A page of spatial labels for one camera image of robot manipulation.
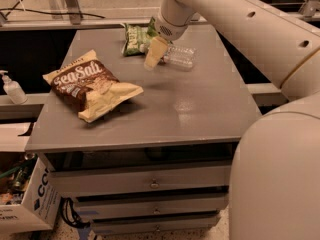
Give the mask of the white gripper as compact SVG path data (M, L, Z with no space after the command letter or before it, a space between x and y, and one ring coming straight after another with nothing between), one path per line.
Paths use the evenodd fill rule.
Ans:
M163 37L154 37L145 58L144 67L153 70L168 50L168 42L179 39L195 11L177 0L163 0L155 20L156 31Z

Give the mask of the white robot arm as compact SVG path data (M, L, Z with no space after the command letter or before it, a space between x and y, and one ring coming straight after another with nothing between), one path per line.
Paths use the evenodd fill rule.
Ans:
M200 14L286 104L243 134L229 183L230 240L320 240L320 33L259 0L163 0L155 28L182 36Z

